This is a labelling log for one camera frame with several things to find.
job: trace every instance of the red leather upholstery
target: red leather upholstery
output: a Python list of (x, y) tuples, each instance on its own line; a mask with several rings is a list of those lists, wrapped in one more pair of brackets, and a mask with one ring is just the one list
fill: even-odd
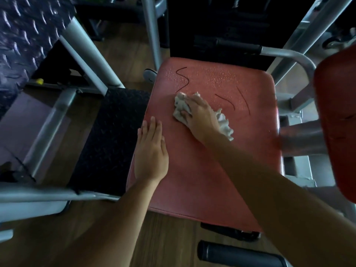
[[(149, 205), (152, 211), (240, 230), (261, 231), (229, 177), (187, 127), (176, 121), (178, 91), (199, 92), (222, 108), (234, 129), (232, 143), (282, 171), (278, 113), (272, 77), (246, 67), (170, 58), (159, 69), (145, 119), (163, 122), (169, 171)], [(133, 165), (127, 187), (135, 182)]]
[(356, 203), (356, 45), (318, 65), (314, 88), (336, 184)]

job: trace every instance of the brown wood flooring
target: brown wood flooring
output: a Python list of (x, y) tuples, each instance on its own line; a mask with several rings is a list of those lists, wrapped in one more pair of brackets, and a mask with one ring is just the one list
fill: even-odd
[[(145, 68), (153, 68), (145, 27), (114, 24), (108, 38), (98, 48), (127, 88), (150, 91), (142, 78)], [(163, 50), (165, 58), (169, 50)], [(53, 103), (58, 92), (27, 90), (37, 99)], [(100, 108), (99, 96), (77, 96), (67, 116), (69, 127), (52, 161), (44, 184), (65, 186), (78, 161), (91, 126)], [(13, 239), (0, 244), (0, 266), (45, 266), (61, 250), (85, 232), (113, 203), (73, 202), (62, 215), (50, 215), (6, 223), (14, 228)], [(141, 229), (131, 266), (218, 266), (197, 257), (200, 240), (278, 253), (265, 236), (255, 243), (239, 242), (200, 228), (196, 221), (148, 212)]]

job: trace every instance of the person's left hand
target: person's left hand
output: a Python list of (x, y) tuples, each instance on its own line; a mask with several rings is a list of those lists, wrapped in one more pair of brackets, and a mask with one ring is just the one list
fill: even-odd
[(168, 152), (162, 136), (162, 122), (151, 117), (149, 129), (147, 122), (137, 131), (135, 151), (135, 176), (137, 180), (148, 179), (159, 183), (168, 172)]

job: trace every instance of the forearm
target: forearm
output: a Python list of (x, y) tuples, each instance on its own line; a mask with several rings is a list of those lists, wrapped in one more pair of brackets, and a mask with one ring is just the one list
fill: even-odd
[(138, 181), (87, 232), (75, 240), (53, 267), (128, 267), (158, 183)]
[(266, 235), (294, 267), (348, 266), (349, 260), (355, 260), (355, 226), (335, 210), (234, 148), (223, 135), (209, 137), (205, 145)]

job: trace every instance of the white cloth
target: white cloth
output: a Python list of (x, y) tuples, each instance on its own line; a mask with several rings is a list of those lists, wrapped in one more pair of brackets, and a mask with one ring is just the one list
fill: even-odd
[[(185, 102), (185, 98), (187, 97), (186, 94), (184, 93), (178, 93), (174, 99), (174, 106), (176, 109), (173, 112), (173, 116), (186, 126), (188, 126), (187, 121), (184, 119), (184, 117), (180, 114), (181, 111), (186, 111), (189, 114), (191, 114), (190, 107), (188, 104)], [(221, 113), (221, 108), (218, 109), (216, 112), (216, 118), (217, 121), (219, 122), (220, 125), (220, 132), (221, 134), (224, 134), (229, 141), (232, 141), (234, 138), (231, 136), (234, 133), (234, 130), (229, 127), (229, 120), (225, 118), (225, 115)]]

